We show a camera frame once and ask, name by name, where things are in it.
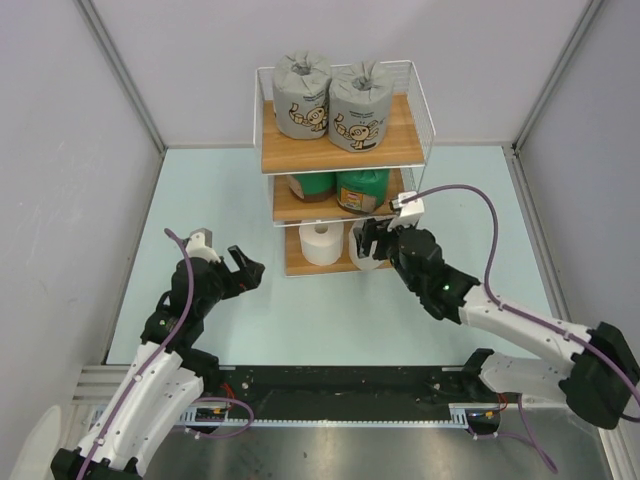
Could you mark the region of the green paper roll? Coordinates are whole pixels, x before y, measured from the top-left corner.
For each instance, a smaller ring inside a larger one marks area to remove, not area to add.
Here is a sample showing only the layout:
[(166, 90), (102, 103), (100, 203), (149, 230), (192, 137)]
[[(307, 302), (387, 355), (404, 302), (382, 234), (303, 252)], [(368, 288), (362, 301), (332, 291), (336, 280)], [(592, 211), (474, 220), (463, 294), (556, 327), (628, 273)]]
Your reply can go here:
[(352, 170), (336, 174), (337, 202), (347, 211), (370, 214), (386, 199), (390, 170)]
[(291, 193), (306, 203), (322, 202), (336, 191), (336, 176), (331, 172), (288, 175), (287, 183)]

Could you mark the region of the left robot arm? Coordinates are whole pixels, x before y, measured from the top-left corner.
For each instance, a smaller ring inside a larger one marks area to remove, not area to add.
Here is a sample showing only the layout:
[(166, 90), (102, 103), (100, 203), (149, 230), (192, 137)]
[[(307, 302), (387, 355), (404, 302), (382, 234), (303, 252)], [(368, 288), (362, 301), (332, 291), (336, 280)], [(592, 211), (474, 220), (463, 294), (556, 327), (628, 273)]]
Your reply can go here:
[(265, 267), (232, 246), (228, 251), (237, 268), (230, 270), (200, 234), (179, 248), (183, 258), (145, 323), (124, 379), (79, 444), (54, 455), (54, 478), (143, 478), (184, 411), (221, 386), (218, 358), (193, 345), (212, 308), (257, 289)]

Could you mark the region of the plain white paper roll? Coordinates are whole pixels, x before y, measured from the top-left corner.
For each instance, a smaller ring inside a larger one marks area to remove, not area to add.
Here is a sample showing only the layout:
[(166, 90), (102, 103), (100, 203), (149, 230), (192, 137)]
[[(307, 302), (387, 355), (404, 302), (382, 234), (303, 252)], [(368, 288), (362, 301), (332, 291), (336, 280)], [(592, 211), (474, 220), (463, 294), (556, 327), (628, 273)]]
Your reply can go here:
[(302, 225), (298, 233), (302, 255), (312, 265), (332, 265), (341, 257), (344, 227), (340, 223)]

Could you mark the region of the white wire three-tier shelf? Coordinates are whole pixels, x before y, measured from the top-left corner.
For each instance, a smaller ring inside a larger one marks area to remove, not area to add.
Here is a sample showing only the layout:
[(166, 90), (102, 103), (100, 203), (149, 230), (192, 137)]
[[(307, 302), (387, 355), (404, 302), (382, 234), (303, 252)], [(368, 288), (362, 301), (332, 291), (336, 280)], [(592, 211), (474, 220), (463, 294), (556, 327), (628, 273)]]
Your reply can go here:
[(426, 167), (436, 131), (419, 74), (410, 60), (383, 64), (394, 78), (394, 96), (386, 135), (381, 145), (369, 153), (349, 153), (326, 136), (315, 140), (286, 137), (276, 126), (273, 69), (256, 70), (253, 142), (265, 176), (271, 219), (276, 227), (284, 229), (284, 273), (288, 277), (355, 271), (348, 247), (331, 265), (308, 262), (302, 253), (298, 228), (305, 224), (340, 223), (348, 233), (354, 221), (366, 218), (340, 208), (333, 197), (317, 203), (296, 200), (288, 187), (289, 175), (388, 169), (387, 200), (415, 190), (421, 183), (414, 170)]

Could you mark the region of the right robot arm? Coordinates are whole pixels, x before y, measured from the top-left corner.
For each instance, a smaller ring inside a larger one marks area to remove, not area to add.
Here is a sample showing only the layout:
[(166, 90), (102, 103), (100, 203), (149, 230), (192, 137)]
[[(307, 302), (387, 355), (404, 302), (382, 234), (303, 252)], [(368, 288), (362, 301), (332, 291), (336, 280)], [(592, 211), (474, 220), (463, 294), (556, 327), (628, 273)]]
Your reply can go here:
[(354, 229), (358, 257), (387, 261), (437, 320), (494, 334), (529, 352), (478, 351), (470, 359), (486, 389), (565, 404), (586, 422), (614, 429), (639, 397), (639, 364), (621, 331), (539, 317), (501, 301), (479, 279), (448, 265), (434, 235), (392, 219)]

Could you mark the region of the grey paper roll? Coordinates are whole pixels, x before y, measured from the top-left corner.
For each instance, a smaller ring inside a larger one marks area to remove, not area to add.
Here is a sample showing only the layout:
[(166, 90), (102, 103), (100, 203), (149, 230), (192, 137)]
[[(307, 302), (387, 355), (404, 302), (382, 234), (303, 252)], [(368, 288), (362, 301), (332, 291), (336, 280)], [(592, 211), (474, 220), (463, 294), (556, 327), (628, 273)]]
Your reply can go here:
[(361, 153), (383, 141), (391, 113), (394, 77), (378, 61), (338, 68), (329, 87), (329, 140)]
[(314, 51), (284, 55), (273, 70), (272, 91), (276, 125), (295, 140), (325, 135), (329, 114), (329, 60)]

